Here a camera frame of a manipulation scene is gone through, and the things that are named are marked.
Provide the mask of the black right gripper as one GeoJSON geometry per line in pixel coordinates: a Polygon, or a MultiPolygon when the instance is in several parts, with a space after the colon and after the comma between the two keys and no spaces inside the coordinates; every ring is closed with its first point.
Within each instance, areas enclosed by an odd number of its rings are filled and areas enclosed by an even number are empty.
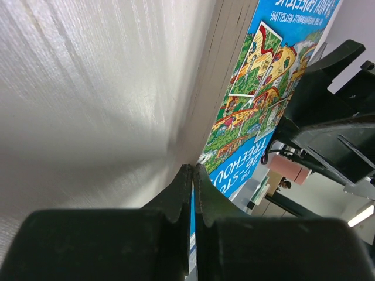
{"type": "Polygon", "coordinates": [[[346,40],[307,67],[271,143],[279,141],[297,162],[339,184],[374,184],[374,63],[366,61],[336,93],[328,87],[365,46],[346,40]]]}

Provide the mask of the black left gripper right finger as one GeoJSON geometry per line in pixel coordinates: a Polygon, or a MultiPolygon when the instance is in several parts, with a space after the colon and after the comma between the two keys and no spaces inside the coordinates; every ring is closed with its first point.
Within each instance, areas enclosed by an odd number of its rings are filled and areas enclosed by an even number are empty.
{"type": "Polygon", "coordinates": [[[373,280],[356,233],[336,218],[253,217],[195,167],[199,280],[373,280]]]}

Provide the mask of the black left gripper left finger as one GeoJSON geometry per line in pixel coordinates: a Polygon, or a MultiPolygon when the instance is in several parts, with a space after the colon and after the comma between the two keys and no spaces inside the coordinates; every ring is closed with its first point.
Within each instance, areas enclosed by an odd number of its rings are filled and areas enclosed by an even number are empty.
{"type": "Polygon", "coordinates": [[[1,266],[2,280],[183,280],[189,273],[192,167],[138,209],[31,213],[1,266]]]}

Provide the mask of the blue 26-Storey Treehouse book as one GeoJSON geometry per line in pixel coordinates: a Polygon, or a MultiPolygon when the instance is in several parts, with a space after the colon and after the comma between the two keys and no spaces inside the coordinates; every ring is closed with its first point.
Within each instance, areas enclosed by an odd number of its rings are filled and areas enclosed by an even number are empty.
{"type": "Polygon", "coordinates": [[[232,200],[252,178],[307,66],[320,59],[341,1],[259,1],[199,157],[232,200]]]}

